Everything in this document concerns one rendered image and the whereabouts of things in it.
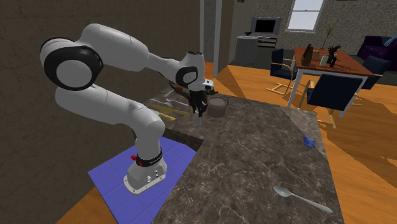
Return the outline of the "brown dark kitchen tool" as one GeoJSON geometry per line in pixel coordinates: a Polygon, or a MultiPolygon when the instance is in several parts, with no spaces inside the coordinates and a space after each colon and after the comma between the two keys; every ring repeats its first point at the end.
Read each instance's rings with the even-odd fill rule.
{"type": "MultiPolygon", "coordinates": [[[[171,88],[172,88],[175,92],[177,92],[179,95],[182,95],[183,97],[185,97],[185,98],[187,98],[187,99],[190,97],[190,92],[189,92],[189,90],[185,89],[184,87],[179,86],[179,85],[177,85],[177,84],[175,84],[175,83],[173,83],[173,82],[171,82],[171,81],[169,81],[169,85],[170,85],[171,88]]],[[[215,91],[215,90],[205,90],[205,91],[204,91],[204,94],[205,94],[205,95],[214,95],[214,94],[217,94],[217,93],[218,93],[218,91],[215,91]]]]}

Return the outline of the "brown grey pot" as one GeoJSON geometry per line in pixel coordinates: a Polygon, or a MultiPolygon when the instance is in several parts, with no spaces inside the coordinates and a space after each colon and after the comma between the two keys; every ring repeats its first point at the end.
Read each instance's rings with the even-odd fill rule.
{"type": "Polygon", "coordinates": [[[223,97],[211,97],[208,99],[207,114],[214,118],[221,118],[226,113],[228,100],[223,97]]]}

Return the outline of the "small silver spoon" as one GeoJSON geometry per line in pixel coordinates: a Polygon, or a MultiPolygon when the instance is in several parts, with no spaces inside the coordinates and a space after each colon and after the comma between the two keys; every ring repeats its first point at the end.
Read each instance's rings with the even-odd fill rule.
{"type": "Polygon", "coordinates": [[[175,103],[183,105],[183,106],[189,106],[189,104],[186,104],[186,103],[183,103],[183,102],[179,102],[179,101],[176,101],[174,99],[166,98],[165,100],[167,101],[167,104],[171,104],[172,102],[175,102],[175,103]]]}

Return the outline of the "long yellow knife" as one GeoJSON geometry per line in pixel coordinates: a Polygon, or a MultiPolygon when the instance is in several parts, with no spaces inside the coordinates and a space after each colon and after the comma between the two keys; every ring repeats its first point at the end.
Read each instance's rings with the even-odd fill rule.
{"type": "Polygon", "coordinates": [[[180,110],[172,109],[172,108],[167,108],[167,107],[159,106],[159,105],[156,105],[156,104],[151,105],[151,107],[159,109],[159,110],[167,112],[167,113],[178,113],[178,114],[181,114],[181,115],[190,116],[190,113],[188,113],[188,112],[180,111],[180,110]]]}

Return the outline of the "silver fork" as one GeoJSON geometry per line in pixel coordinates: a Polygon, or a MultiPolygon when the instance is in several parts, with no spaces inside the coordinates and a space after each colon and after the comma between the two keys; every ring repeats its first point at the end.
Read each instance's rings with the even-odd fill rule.
{"type": "Polygon", "coordinates": [[[157,103],[160,103],[160,104],[164,104],[164,105],[166,105],[166,106],[168,106],[168,107],[170,107],[170,108],[174,108],[174,106],[171,104],[171,103],[169,103],[169,102],[162,102],[162,101],[159,101],[159,100],[156,100],[156,99],[150,99],[151,101],[154,101],[154,102],[157,102],[157,103]]]}

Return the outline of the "grey television cabinet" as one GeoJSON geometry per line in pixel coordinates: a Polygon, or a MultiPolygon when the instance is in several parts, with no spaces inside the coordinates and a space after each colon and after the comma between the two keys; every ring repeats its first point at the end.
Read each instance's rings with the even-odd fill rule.
{"type": "Polygon", "coordinates": [[[265,36],[238,36],[235,46],[234,62],[253,64],[259,47],[275,48],[277,38],[265,36]]]}

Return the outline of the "dark blue chair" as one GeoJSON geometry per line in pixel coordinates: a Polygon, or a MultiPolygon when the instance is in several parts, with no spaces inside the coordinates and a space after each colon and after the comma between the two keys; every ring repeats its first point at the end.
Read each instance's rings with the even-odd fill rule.
{"type": "Polygon", "coordinates": [[[298,109],[301,108],[304,99],[308,105],[328,108],[330,122],[321,120],[318,122],[331,124],[336,129],[333,112],[335,110],[343,111],[347,107],[362,81],[361,78],[322,74],[317,83],[311,80],[307,82],[298,109]]]}
{"type": "Polygon", "coordinates": [[[285,64],[284,61],[294,62],[293,59],[284,58],[283,49],[274,50],[272,52],[270,61],[270,76],[288,80],[289,83],[287,85],[276,83],[274,88],[268,88],[267,90],[280,95],[286,95],[288,90],[291,88],[292,81],[295,81],[296,79],[296,72],[293,71],[291,66],[285,64]]]}
{"type": "Polygon", "coordinates": [[[361,89],[371,90],[390,65],[391,62],[388,60],[368,56],[368,58],[362,63],[362,66],[373,73],[374,76],[369,76],[361,89]]]}

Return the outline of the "grey television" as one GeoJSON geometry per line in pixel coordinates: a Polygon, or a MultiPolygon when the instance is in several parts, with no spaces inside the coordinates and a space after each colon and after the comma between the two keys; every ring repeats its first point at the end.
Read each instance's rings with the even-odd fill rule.
{"type": "Polygon", "coordinates": [[[253,34],[278,35],[281,20],[281,17],[253,17],[250,31],[253,34]]]}

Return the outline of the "blue tiled robot stand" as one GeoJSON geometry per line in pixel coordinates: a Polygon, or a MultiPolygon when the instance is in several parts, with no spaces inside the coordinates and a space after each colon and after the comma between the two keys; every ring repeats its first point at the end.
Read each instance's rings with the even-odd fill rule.
{"type": "Polygon", "coordinates": [[[135,146],[88,172],[118,224],[151,224],[196,154],[189,146],[165,137],[160,145],[167,164],[166,177],[143,193],[130,192],[123,180],[133,163],[131,156],[137,154],[135,146]]]}

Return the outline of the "white framed window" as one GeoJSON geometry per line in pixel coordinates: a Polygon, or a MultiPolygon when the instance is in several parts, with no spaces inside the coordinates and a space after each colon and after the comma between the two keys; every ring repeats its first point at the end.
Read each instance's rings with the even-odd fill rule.
{"type": "Polygon", "coordinates": [[[286,32],[314,33],[324,0],[293,0],[286,32]]]}

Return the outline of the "brown dining table white legs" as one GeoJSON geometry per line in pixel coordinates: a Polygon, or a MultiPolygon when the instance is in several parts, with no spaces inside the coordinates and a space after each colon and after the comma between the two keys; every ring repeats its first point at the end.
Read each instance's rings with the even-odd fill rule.
{"type": "Polygon", "coordinates": [[[294,60],[295,65],[297,68],[296,79],[293,85],[293,89],[290,93],[290,97],[288,100],[287,106],[290,107],[293,103],[294,96],[296,91],[299,87],[300,80],[303,75],[305,74],[315,74],[321,77],[322,74],[332,74],[336,76],[343,76],[343,77],[351,77],[351,78],[361,78],[363,81],[359,86],[357,92],[354,94],[354,97],[347,105],[347,107],[340,111],[339,117],[343,117],[345,112],[349,109],[350,105],[352,104],[353,100],[356,97],[356,94],[361,90],[361,87],[367,80],[369,76],[374,76],[368,69],[363,67],[358,61],[354,60],[350,55],[343,51],[337,51],[337,59],[334,66],[329,66],[328,64],[322,66],[319,60],[312,59],[308,66],[302,64],[302,59],[304,56],[306,48],[305,47],[295,47],[294,48],[294,60]]]}

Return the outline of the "purple sofa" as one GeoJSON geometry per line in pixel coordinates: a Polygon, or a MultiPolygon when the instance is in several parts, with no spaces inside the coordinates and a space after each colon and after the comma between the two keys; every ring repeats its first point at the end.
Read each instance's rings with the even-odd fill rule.
{"type": "Polygon", "coordinates": [[[366,36],[357,56],[363,60],[374,56],[397,65],[397,35],[393,37],[366,36]]]}

